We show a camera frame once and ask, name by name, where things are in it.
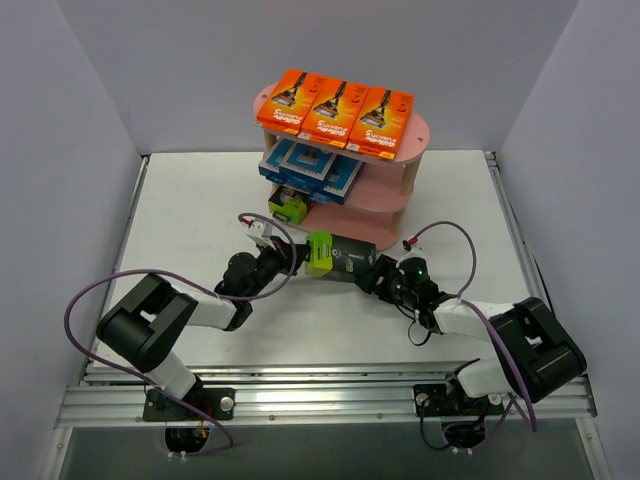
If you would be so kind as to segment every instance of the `screw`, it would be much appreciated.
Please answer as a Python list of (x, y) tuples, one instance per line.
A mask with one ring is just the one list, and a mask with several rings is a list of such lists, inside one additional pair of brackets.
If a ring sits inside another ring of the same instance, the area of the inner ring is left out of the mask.
[(426, 393), (416, 395), (416, 404), (422, 406), (423, 402), (425, 407), (429, 406), (429, 395)]
[(233, 408), (234, 401), (231, 397), (222, 397), (220, 399), (220, 410), (223, 412), (230, 412)]

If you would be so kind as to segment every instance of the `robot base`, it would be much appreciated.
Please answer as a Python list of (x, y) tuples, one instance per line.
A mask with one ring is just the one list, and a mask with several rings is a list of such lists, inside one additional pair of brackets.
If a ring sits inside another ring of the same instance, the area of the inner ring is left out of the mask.
[[(188, 403), (209, 414), (216, 420), (233, 419), (235, 391), (231, 388), (207, 388), (198, 390), (197, 401)], [(158, 390), (149, 390), (142, 412), (145, 422), (184, 422), (200, 420), (200, 416), (167, 399)]]
[[(426, 398), (428, 398), (429, 401), (424, 406), (423, 415), (422, 402), (425, 398), (424, 395), (426, 395)], [(470, 399), (471, 401), (465, 402), (464, 405), (459, 405), (450, 395), (447, 395), (447, 385), (445, 383), (414, 385), (413, 398), (416, 399), (415, 408), (416, 415), (418, 417), (421, 415), (425, 418), (462, 416), (479, 417), (482, 414), (487, 416), (502, 415), (504, 412), (502, 404), (493, 405), (489, 402), (487, 397)]]

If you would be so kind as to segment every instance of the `white table surface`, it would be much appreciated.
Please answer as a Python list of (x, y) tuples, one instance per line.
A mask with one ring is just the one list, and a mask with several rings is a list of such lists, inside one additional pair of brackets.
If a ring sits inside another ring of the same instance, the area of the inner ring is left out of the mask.
[[(120, 270), (161, 268), (213, 288), (233, 254), (257, 254), (236, 216), (268, 215), (271, 183), (258, 174), (261, 157), (255, 152), (152, 155)], [(515, 302), (528, 295), (482, 152), (425, 153), (402, 238), (445, 219), (464, 226), (478, 250), (477, 276), (466, 298)], [(296, 241), (305, 235), (290, 232)], [(445, 291), (457, 291), (471, 265), (464, 237), (442, 226), (425, 233), (420, 243), (431, 277)], [(398, 244), (385, 253), (401, 252)], [(139, 280), (118, 280), (111, 305)], [(495, 355), (490, 344), (453, 335), (414, 347), (407, 340), (409, 320), (393, 306), (355, 285), (305, 277), (302, 271), (280, 293), (253, 305), (254, 313), (235, 332), (186, 327), (174, 351), (190, 367), (463, 362)], [(413, 334), (417, 340), (424, 331), (414, 326)], [(97, 352), (126, 364), (104, 344)]]

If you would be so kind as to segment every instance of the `green box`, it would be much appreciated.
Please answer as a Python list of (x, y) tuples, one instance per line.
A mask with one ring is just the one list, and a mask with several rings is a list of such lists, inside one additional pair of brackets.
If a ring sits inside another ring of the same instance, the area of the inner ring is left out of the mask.
[(307, 235), (307, 244), (310, 252), (305, 273), (314, 277), (355, 282), (376, 262), (374, 243), (328, 232), (313, 232)]
[(269, 198), (269, 211), (278, 220), (300, 225), (313, 202), (309, 195), (285, 185), (280, 185)]

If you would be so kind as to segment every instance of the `metal frame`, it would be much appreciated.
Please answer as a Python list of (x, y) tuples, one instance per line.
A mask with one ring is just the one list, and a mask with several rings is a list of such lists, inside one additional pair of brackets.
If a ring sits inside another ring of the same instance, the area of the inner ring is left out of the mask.
[[(500, 205), (513, 240), (527, 288), (548, 302), (533, 255), (527, 248), (507, 200), (495, 154), (486, 154)], [(144, 185), (145, 158), (134, 191), (118, 268), (126, 247), (137, 199)], [(105, 301), (107, 305), (111, 290)], [(233, 425), (333, 424), (415, 422), (412, 387), (442, 382), (448, 362), (390, 365), (334, 365), (305, 367), (193, 368), (211, 385), (236, 389)], [(61, 405), (47, 462), (41, 478), (58, 478), (73, 428), (156, 427), (141, 420), (144, 392), (140, 381), (127, 374), (89, 364), (78, 387), (69, 387)], [(508, 419), (519, 419), (515, 411)], [(604, 450), (595, 429), (596, 408), (588, 378), (581, 377), (536, 405), (540, 418), (576, 419), (594, 477), (609, 479)], [(431, 418), (426, 421), (436, 422)], [(187, 425), (193, 422), (175, 423)]]

